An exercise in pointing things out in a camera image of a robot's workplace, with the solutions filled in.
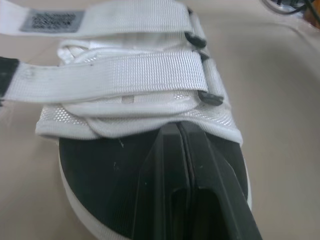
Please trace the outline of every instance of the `strap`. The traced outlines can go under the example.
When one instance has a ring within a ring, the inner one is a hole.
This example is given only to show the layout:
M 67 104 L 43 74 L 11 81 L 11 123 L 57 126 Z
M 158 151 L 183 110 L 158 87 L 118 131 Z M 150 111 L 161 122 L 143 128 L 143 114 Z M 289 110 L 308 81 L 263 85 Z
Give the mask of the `strap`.
M 36 66 L 20 63 L 4 100 L 70 103 L 176 90 L 208 91 L 199 53 L 160 52 L 112 56 L 89 63 Z
M 36 10 L 0 0 L 0 33 L 87 38 L 118 33 L 193 32 L 187 7 L 172 0 L 113 0 L 84 11 Z

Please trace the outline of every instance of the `black plastic buckle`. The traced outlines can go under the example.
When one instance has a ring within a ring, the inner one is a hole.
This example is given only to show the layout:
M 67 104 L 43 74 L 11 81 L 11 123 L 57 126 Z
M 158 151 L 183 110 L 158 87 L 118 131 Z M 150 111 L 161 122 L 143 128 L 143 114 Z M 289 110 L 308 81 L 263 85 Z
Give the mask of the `black plastic buckle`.
M 193 11 L 188 8 L 189 15 L 193 13 Z M 198 49 L 203 49 L 207 46 L 207 41 L 199 36 L 196 36 L 193 32 L 185 31 L 184 32 L 185 38 Z
M 197 52 L 199 53 L 200 57 L 201 57 L 201 62 L 203 63 L 204 61 L 208 60 L 210 57 L 201 52 L 201 51 L 198 51 Z M 206 104 L 209 104 L 209 105 L 212 105 L 212 106 L 220 106 L 221 104 L 224 103 L 224 97 L 223 96 L 218 96 L 218 95 L 214 95 L 212 93 L 208 93 L 208 92 L 205 92 L 205 91 L 200 91 L 198 90 L 198 96 L 200 98 L 200 100 Z
M 205 91 L 198 90 L 198 96 L 202 102 L 209 104 L 209 105 L 212 105 L 212 106 L 217 107 L 217 106 L 220 106 L 221 104 L 224 103 L 223 96 L 214 95 L 212 93 L 208 93 Z

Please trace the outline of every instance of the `velcro strap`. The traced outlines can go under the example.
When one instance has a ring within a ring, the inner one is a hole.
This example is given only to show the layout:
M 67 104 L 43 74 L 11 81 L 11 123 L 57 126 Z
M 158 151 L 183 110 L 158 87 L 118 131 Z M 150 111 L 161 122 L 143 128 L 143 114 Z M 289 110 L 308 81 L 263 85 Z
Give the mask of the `velcro strap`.
M 172 0 L 114 0 L 85 11 L 35 10 L 0 0 L 0 33 L 86 38 L 118 33 L 193 32 L 187 7 Z
M 83 102 L 158 91 L 208 91 L 201 57 L 195 51 L 112 56 L 64 66 L 20 63 L 10 81 L 3 98 L 32 103 Z

